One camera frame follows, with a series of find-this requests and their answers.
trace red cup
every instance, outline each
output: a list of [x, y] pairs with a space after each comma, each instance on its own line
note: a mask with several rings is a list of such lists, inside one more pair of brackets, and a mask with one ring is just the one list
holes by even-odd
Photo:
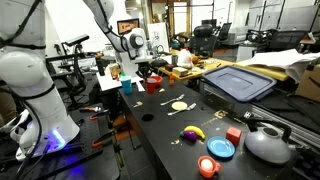
[[[201, 162], [205, 159], [211, 161], [211, 163], [213, 165], [213, 168], [211, 171], [206, 170], [201, 167]], [[219, 163], [217, 163], [214, 159], [212, 159], [210, 156], [201, 156], [198, 159], [198, 167], [199, 167], [200, 174], [205, 178], [212, 178], [212, 176], [214, 175], [215, 172], [221, 170], [221, 165]]]
[[155, 88], [159, 88], [160, 87], [160, 83], [162, 82], [163, 78], [161, 76], [150, 76], [150, 78], [153, 78], [153, 79], [155, 79], [157, 81], [156, 85], [155, 85]]
[[156, 88], [156, 82], [157, 82], [157, 80], [155, 80], [153, 78], [147, 79], [147, 92], [148, 92], [148, 94], [154, 93], [154, 89]]

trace gray kettle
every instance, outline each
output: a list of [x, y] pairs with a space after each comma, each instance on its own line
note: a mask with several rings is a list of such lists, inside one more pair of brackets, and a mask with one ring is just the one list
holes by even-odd
[[[258, 122], [269, 123], [284, 129], [282, 137], [273, 128], [257, 127]], [[291, 128], [283, 123], [250, 119], [247, 120], [250, 132], [245, 138], [245, 146], [248, 150], [260, 159], [274, 165], [284, 165], [291, 158], [291, 150], [288, 147], [288, 140]]]

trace blue bin lid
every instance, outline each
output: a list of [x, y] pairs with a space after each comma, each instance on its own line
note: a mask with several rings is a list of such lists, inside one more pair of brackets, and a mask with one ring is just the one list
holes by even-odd
[[208, 71], [202, 77], [208, 84], [219, 87], [240, 102], [248, 102], [263, 93], [270, 93], [276, 84], [273, 78], [234, 66]]

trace box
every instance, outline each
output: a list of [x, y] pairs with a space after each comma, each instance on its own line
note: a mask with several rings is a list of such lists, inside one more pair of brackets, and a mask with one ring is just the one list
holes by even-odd
[[304, 72], [296, 95], [320, 102], [320, 65], [309, 64]]
[[167, 71], [169, 71], [169, 72], [172, 72], [172, 69], [174, 68], [175, 66], [173, 65], [173, 64], [167, 64], [166, 66], [165, 66], [165, 69], [167, 70]]
[[172, 72], [178, 76], [185, 76], [188, 74], [188, 70], [182, 67], [175, 67], [172, 69]]
[[226, 139], [228, 139], [234, 146], [238, 146], [241, 134], [241, 130], [234, 127], [229, 127], [229, 129], [227, 130]]

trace person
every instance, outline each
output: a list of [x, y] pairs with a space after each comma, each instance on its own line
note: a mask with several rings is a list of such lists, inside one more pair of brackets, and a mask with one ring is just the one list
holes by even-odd
[[[4, 81], [0, 79], [0, 88], [9, 90]], [[11, 94], [0, 90], [0, 127], [17, 117], [17, 107]]]

